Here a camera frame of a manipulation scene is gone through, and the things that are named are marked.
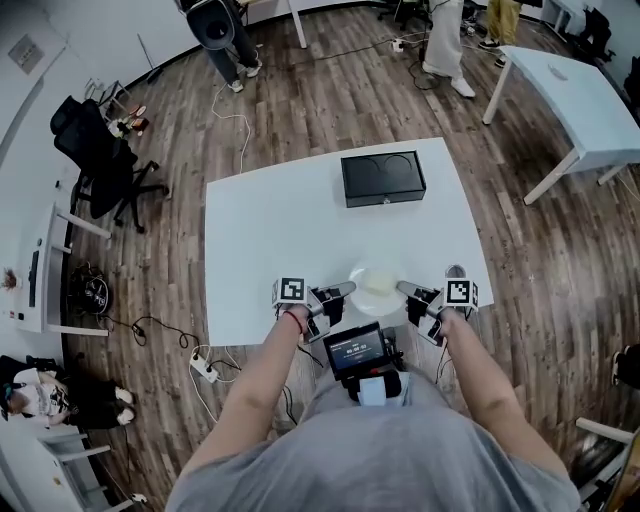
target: black office chair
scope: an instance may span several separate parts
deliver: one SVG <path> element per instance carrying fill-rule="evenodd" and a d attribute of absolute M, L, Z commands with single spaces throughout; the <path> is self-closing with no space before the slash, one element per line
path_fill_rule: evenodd
<path fill-rule="evenodd" d="M 606 50 L 611 37 L 609 20 L 595 7 L 591 10 L 585 9 L 584 14 L 585 29 L 579 36 L 569 38 L 573 43 L 573 56 L 592 65 L 596 64 L 595 59 L 601 59 L 604 62 L 611 61 L 615 52 Z"/>
<path fill-rule="evenodd" d="M 109 131 L 93 100 L 79 103 L 69 96 L 51 118 L 50 127 L 55 135 L 53 145 L 80 168 L 72 203 L 78 199 L 89 201 L 94 219 L 120 203 L 114 218 L 116 226 L 122 226 L 120 215 L 131 205 L 133 223 L 138 233 L 144 233 L 138 220 L 138 196 L 156 190 L 165 196 L 169 194 L 165 185 L 142 185 L 149 170 L 158 169 L 159 165 L 151 161 L 143 169 L 134 171 L 138 157 L 127 141 L 114 137 Z M 91 187 L 90 194 L 82 192 L 88 187 Z"/>

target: extension cord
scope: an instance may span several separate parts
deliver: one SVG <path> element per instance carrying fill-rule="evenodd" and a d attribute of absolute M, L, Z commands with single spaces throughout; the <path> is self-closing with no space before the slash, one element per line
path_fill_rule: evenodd
<path fill-rule="evenodd" d="M 218 380 L 219 373 L 218 371 L 211 367 L 207 360 L 204 357 L 200 357 L 198 354 L 194 354 L 189 364 L 194 367 L 200 375 L 202 375 L 205 379 L 207 379 L 211 384 Z"/>
<path fill-rule="evenodd" d="M 404 42 L 401 39 L 394 39 L 391 41 L 393 51 L 396 53 L 402 53 L 404 51 Z"/>

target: black pants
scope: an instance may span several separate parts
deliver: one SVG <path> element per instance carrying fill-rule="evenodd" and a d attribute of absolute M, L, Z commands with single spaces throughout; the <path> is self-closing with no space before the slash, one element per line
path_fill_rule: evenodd
<path fill-rule="evenodd" d="M 69 400 L 74 413 L 69 424 L 85 429 L 106 429 L 120 425 L 118 414 L 122 407 L 116 406 L 116 383 L 102 382 L 87 376 L 72 376 L 63 384 L 69 388 Z"/>
<path fill-rule="evenodd" d="M 640 389 L 640 345 L 633 345 L 626 354 L 618 356 L 618 379 Z"/>

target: hand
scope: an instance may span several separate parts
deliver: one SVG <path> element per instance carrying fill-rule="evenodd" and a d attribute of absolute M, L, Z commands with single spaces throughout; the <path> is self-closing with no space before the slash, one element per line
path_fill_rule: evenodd
<path fill-rule="evenodd" d="M 309 317 L 309 310 L 302 306 L 301 304 L 294 304 L 290 308 L 287 308 L 286 311 L 289 311 L 293 316 L 296 317 L 298 322 L 300 322 L 300 326 L 302 327 L 302 334 L 307 333 L 307 318 Z"/>
<path fill-rule="evenodd" d="M 458 322 L 464 322 L 464 317 L 453 308 L 445 308 L 440 313 L 440 334 L 445 338 L 451 333 L 451 329 Z"/>

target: desk leg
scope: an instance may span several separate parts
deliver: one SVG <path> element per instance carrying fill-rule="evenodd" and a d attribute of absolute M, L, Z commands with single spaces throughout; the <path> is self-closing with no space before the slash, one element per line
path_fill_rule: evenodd
<path fill-rule="evenodd" d="M 509 77 L 509 73 L 511 73 L 511 60 L 507 59 L 507 63 L 500 74 L 500 79 L 498 80 L 498 85 L 496 85 L 496 89 L 493 91 L 493 96 L 491 96 L 491 101 L 489 102 L 489 106 L 487 107 L 484 116 L 482 116 L 482 122 L 484 124 L 491 124 L 493 121 L 493 116 L 496 114 L 496 109 L 498 108 L 498 102 L 500 101 L 500 96 L 502 96 L 502 89 L 504 89 L 504 84 Z"/>
<path fill-rule="evenodd" d="M 90 450 L 82 450 L 75 453 L 59 453 L 56 456 L 60 462 L 71 462 L 72 460 L 78 460 L 85 457 L 91 457 L 92 455 L 98 455 L 99 453 L 108 452 L 111 450 L 111 446 L 98 446 L 97 448 L 91 448 Z"/>
<path fill-rule="evenodd" d="M 82 327 L 70 327 L 68 325 L 47 324 L 49 332 L 60 332 L 63 334 L 77 334 L 78 336 L 109 336 L 106 329 L 84 329 Z"/>
<path fill-rule="evenodd" d="M 609 427 L 608 425 L 603 425 L 602 423 L 597 423 L 595 421 L 588 420 L 587 418 L 578 418 L 576 420 L 576 427 L 588 430 L 589 432 L 593 432 L 599 436 L 613 439 L 619 443 L 629 444 L 633 441 L 633 432 L 626 432 L 624 430 Z"/>
<path fill-rule="evenodd" d="M 71 222 L 71 224 L 75 224 L 79 228 L 90 231 L 94 235 L 101 236 L 102 238 L 106 238 L 107 240 L 111 238 L 111 233 L 109 231 L 107 231 L 106 229 L 99 228 L 95 224 L 91 224 L 91 222 L 82 220 L 80 217 L 71 215 L 70 213 L 64 212 L 58 208 L 56 208 L 56 215 L 58 215 L 58 217 L 61 217 L 68 222 Z"/>
<path fill-rule="evenodd" d="M 624 169 L 624 165 L 615 165 L 611 169 L 609 169 L 606 173 L 598 178 L 598 185 L 604 185 L 607 181 L 613 178 L 616 174 L 618 174 L 622 169 Z"/>
<path fill-rule="evenodd" d="M 51 244 L 51 248 L 56 251 L 64 252 L 66 254 L 71 254 L 71 249 L 69 247 L 65 247 L 64 245 Z"/>
<path fill-rule="evenodd" d="M 300 15 L 298 9 L 295 6 L 296 0 L 289 0 L 289 9 L 291 9 L 291 15 L 293 16 L 293 23 L 296 26 L 296 32 L 298 33 L 298 39 L 300 40 L 300 46 L 302 48 L 307 47 L 307 40 L 304 37 L 304 31 L 302 30 L 302 23 L 300 23 Z"/>
<path fill-rule="evenodd" d="M 580 160 L 578 152 L 572 149 L 567 156 L 564 157 L 556 168 L 545 176 L 545 178 L 536 185 L 524 198 L 524 204 L 531 204 L 542 194 L 551 188 L 556 181 L 571 171 L 571 167 Z"/>

